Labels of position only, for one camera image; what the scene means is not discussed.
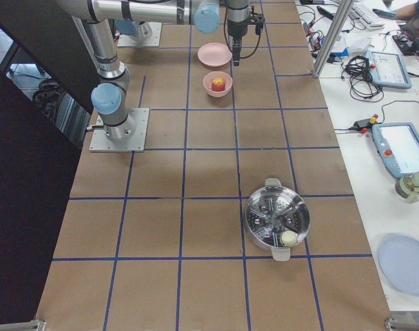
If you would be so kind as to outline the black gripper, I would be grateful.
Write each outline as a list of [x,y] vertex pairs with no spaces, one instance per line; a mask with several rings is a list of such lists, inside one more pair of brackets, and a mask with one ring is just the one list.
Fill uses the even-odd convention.
[[241,61],[242,38],[247,34],[248,26],[255,27],[255,34],[260,36],[265,23],[262,13],[253,10],[227,10],[227,32],[232,37],[232,61],[239,66]]

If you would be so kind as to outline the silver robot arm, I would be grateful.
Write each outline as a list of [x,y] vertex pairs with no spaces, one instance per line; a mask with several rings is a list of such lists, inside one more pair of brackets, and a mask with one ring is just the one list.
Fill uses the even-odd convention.
[[152,28],[148,22],[136,22],[128,20],[114,20],[116,30],[120,35],[125,35],[132,40],[142,43],[152,36]]
[[91,93],[92,104],[103,122],[103,136],[115,143],[127,143],[147,126],[125,107],[130,72],[119,60],[109,21],[194,25],[209,34],[221,20],[218,1],[59,1],[58,5],[83,25],[84,41],[92,49],[101,79]]

